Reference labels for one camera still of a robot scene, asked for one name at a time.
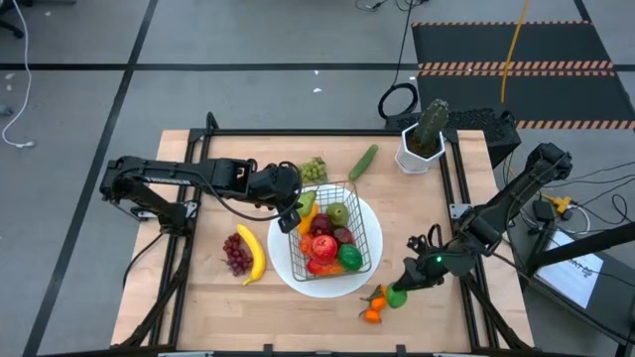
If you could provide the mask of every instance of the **potted plant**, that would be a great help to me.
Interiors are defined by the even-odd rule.
[[[445,152],[441,130],[447,124],[447,102],[435,99],[419,122],[401,133],[395,161],[404,174],[424,174]]]

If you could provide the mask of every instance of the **white paper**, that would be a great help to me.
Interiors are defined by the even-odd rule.
[[[556,231],[547,250],[571,243],[573,239],[563,231]],[[582,308],[586,308],[588,300],[597,282],[597,273],[604,262],[594,254],[577,257],[566,262],[552,264],[541,268],[537,277],[560,292]]]

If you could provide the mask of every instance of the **green grapes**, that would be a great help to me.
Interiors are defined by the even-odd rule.
[[[309,162],[299,166],[302,173],[302,183],[326,183],[326,164],[321,158],[312,158]]]

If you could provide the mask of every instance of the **red grapes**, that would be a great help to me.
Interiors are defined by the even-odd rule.
[[[234,233],[227,237],[222,246],[222,250],[227,255],[227,260],[224,262],[227,263],[234,277],[249,272],[254,265],[254,259],[247,254],[244,248],[240,247],[240,242],[240,235]]]

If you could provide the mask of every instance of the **white pot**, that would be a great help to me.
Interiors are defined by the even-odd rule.
[[[409,151],[408,146],[406,145],[406,134],[415,130],[417,125],[419,125],[419,123],[415,123],[410,128],[401,132],[401,145],[399,146],[397,155],[395,155],[397,166],[399,166],[399,169],[401,169],[404,174],[408,175],[427,173],[430,165],[432,165],[441,155],[445,153],[444,136],[441,132],[439,132],[439,142],[441,143],[441,147],[439,151],[431,157],[425,159]]]

